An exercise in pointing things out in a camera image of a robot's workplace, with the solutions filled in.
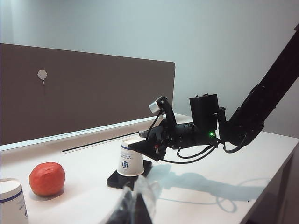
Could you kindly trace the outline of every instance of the blue stripe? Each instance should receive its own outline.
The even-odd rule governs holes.
[[[124,148],[124,149],[128,149],[128,150],[131,150],[130,148],[127,148],[127,147],[125,147],[125,146],[121,146],[122,148]]]
[[[14,200],[15,198],[17,198],[18,196],[20,196],[20,194],[23,192],[23,189],[16,195],[12,196],[12,197],[9,197],[7,199],[2,199],[0,200],[0,203],[4,203],[4,202],[9,202],[11,200]]]

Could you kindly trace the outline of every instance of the desk divider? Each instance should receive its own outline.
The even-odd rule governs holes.
[[[172,103],[172,62],[0,47],[1,145],[150,117],[148,104],[161,95]]]

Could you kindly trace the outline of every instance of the red fruit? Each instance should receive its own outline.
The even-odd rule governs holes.
[[[37,165],[29,175],[30,187],[36,195],[57,194],[64,186],[65,173],[62,166],[55,162]]]

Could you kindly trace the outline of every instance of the plastic bag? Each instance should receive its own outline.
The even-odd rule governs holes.
[[[155,192],[159,188],[157,182],[149,184],[144,176],[138,176],[134,191],[124,187],[116,206],[100,224],[152,223],[156,211]]]

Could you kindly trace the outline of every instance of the upside-down paper cup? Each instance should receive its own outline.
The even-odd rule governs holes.
[[[143,157],[141,153],[135,152],[128,146],[140,140],[129,138],[121,143],[121,155],[117,172],[123,176],[138,176],[144,172]]]

